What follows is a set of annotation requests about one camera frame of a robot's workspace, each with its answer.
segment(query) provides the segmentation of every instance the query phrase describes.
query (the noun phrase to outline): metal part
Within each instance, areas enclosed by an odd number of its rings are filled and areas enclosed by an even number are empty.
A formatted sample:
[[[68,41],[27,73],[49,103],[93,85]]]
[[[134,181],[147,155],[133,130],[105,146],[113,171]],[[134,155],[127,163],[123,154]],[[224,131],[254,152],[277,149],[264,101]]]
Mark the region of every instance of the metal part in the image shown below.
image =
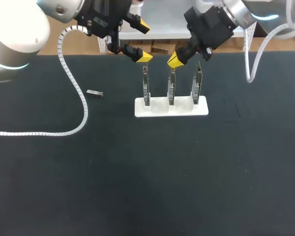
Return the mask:
[[[87,93],[96,95],[98,97],[103,97],[104,96],[104,92],[98,92],[98,91],[94,91],[94,90],[87,90]]]
[[[255,23],[256,19],[242,0],[223,0],[223,4],[224,11],[234,24],[246,29]]]
[[[85,0],[39,0],[45,14],[62,23],[68,23],[80,12]]]
[[[62,16],[65,13],[65,10],[63,8],[61,8],[61,7],[57,7],[56,12],[58,13],[58,15]]]
[[[285,24],[286,20],[286,1],[287,0],[242,0],[247,8],[257,17],[261,19],[258,23],[262,28],[270,33],[274,28],[281,24]],[[295,0],[292,2],[292,20],[295,22]],[[279,17],[273,20],[262,20],[263,17],[277,15]],[[291,32],[290,29],[280,32],[278,35]]]
[[[200,62],[196,64],[196,72],[192,80],[192,99],[193,104],[199,104],[199,97],[201,92],[201,84],[202,84],[202,70]]]
[[[22,67],[28,64],[36,55],[33,53],[17,52],[0,42],[0,65],[8,67]]]
[[[143,66],[143,97],[146,106],[150,105],[148,66]]]
[[[176,89],[176,70],[171,68],[171,72],[168,78],[168,100],[169,105],[175,104],[175,89]]]

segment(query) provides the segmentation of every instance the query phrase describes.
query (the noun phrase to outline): small metal object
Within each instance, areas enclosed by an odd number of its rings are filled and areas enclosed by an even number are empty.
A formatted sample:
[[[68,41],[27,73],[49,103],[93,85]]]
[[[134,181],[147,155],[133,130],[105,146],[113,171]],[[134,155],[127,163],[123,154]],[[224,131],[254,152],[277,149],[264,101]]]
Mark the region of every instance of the small metal object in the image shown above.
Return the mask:
[[[87,93],[96,95],[98,97],[103,97],[104,96],[104,92],[98,92],[98,91],[94,91],[94,90],[87,90]]]
[[[150,105],[148,66],[143,66],[143,97],[146,106]]]
[[[169,105],[173,106],[175,103],[175,89],[176,89],[176,70],[171,68],[168,78],[168,99]]]
[[[196,64],[196,72],[192,81],[192,98],[193,98],[193,104],[195,105],[199,104],[202,76],[203,75],[202,75],[201,65],[200,65],[200,62],[198,62]]]
[[[58,15],[61,15],[62,16],[65,13],[65,11],[64,11],[64,9],[62,7],[57,7],[56,8],[56,13]]]

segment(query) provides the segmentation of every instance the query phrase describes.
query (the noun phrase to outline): cable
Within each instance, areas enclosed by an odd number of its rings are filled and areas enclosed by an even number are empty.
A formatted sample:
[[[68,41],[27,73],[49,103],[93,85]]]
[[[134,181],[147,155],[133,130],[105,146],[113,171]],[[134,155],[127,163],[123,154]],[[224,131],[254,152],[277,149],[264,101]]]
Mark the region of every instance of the cable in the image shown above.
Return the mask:
[[[269,33],[269,35],[264,39],[264,41],[262,42],[262,44],[261,44],[261,46],[260,46],[260,48],[259,48],[259,50],[257,52],[254,65],[252,67],[251,75],[250,75],[250,67],[249,67],[249,47],[248,47],[248,43],[247,43],[248,32],[245,29],[245,31],[244,31],[244,41],[245,41],[245,67],[246,67],[246,79],[247,79],[247,82],[251,83],[251,82],[254,81],[254,79],[256,77],[256,73],[257,73],[257,69],[258,69],[258,65],[259,65],[261,56],[262,56],[266,46],[270,42],[270,40],[275,35],[277,35],[279,32],[281,32],[283,30],[286,30],[286,29],[295,30],[295,24],[292,21],[292,0],[287,0],[286,12],[287,12],[288,23],[278,26],[273,31],[271,31]]]
[[[88,105],[87,105],[87,102],[85,100],[85,97],[78,85],[78,83],[75,81],[73,75],[71,74],[64,58],[63,58],[63,54],[62,54],[62,44],[63,44],[63,40],[65,38],[65,36],[72,32],[72,31],[80,31],[80,32],[83,32],[85,34],[88,33],[88,30],[83,27],[83,26],[71,26],[71,27],[68,27],[66,28],[62,33],[61,35],[59,36],[59,39],[58,39],[58,57],[59,57],[59,60],[65,70],[65,72],[67,73],[70,81],[72,82],[74,88],[76,89],[76,91],[78,92],[79,96],[80,96],[80,99],[82,101],[82,104],[83,104],[83,108],[84,108],[84,117],[83,117],[83,120],[81,122],[81,124],[71,130],[71,131],[67,131],[67,132],[61,132],[61,133],[48,133],[48,132],[0,132],[0,136],[56,136],[56,137],[61,137],[61,136],[68,136],[68,135],[72,135],[72,134],[75,134],[77,132],[79,132],[83,127],[84,125],[86,124],[87,120],[88,120],[88,116],[89,116],[89,109],[88,109]]]
[[[287,23],[289,24],[290,27],[293,27],[292,5],[293,5],[293,0],[286,0],[286,19],[287,19]],[[295,30],[293,30],[292,32],[289,32],[287,34],[277,35],[275,38],[288,39],[288,38],[293,38],[293,37],[295,37]]]

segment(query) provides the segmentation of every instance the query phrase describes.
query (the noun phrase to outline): white shelf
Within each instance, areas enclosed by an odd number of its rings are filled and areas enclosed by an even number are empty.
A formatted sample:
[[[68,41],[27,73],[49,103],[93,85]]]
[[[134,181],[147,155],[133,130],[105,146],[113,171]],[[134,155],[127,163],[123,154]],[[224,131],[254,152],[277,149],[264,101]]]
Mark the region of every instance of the white shelf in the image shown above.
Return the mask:
[[[186,39],[190,38],[184,13],[191,7],[190,0],[146,0],[142,19],[150,26],[147,34],[139,31],[120,32],[120,39]],[[243,37],[242,28],[233,37]]]

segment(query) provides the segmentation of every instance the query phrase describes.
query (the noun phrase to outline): white spiral cable wrap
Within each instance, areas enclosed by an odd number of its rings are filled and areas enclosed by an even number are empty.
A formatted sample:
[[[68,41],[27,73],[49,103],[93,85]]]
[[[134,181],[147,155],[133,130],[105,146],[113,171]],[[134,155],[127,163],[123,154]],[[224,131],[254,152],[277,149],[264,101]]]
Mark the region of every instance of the white spiral cable wrap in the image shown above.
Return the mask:
[[[287,24],[283,24],[278,26],[277,28],[275,28],[273,31],[271,31],[269,33],[269,35],[264,39],[264,41],[262,42],[256,58],[255,58],[255,62],[254,65],[252,67],[252,71],[251,71],[251,75],[250,75],[250,67],[249,67],[249,47],[247,44],[247,40],[248,40],[248,32],[247,30],[244,31],[244,45],[245,45],[245,67],[246,67],[246,79],[247,82],[251,83],[254,81],[255,77],[256,77],[256,73],[257,73],[257,69],[258,69],[258,65],[261,59],[261,56],[266,48],[266,46],[268,45],[268,43],[270,42],[270,40],[277,35],[279,32],[286,30],[286,29],[292,29],[295,30],[295,24],[292,21],[292,0],[287,0],[286,3],[286,15],[287,15]]]
[[[83,33],[87,33],[88,30],[83,27],[83,26],[71,26],[71,27],[68,27],[66,28],[62,33],[61,35],[59,36],[59,39],[58,39],[58,57],[59,57],[59,60],[65,70],[65,72],[67,73],[70,81],[72,82],[74,88],[76,89],[76,91],[78,92],[79,96],[80,96],[80,99],[82,101],[82,104],[83,104],[83,108],[84,108],[84,117],[83,117],[83,120],[81,122],[81,124],[71,130],[71,131],[67,131],[67,132],[61,132],[61,133],[48,133],[48,132],[0,132],[0,136],[55,136],[55,137],[61,137],[61,136],[69,136],[69,135],[72,135],[72,134],[75,134],[77,132],[79,132],[83,127],[84,125],[86,124],[87,120],[88,120],[88,116],[89,116],[89,109],[88,109],[88,105],[87,105],[87,102],[85,100],[85,97],[79,87],[79,85],[77,84],[77,82],[75,81],[73,75],[71,74],[67,64],[65,63],[65,60],[63,58],[63,54],[62,54],[62,44],[63,44],[63,39],[65,38],[65,36],[70,33],[71,31],[80,31],[80,32],[83,32]]]

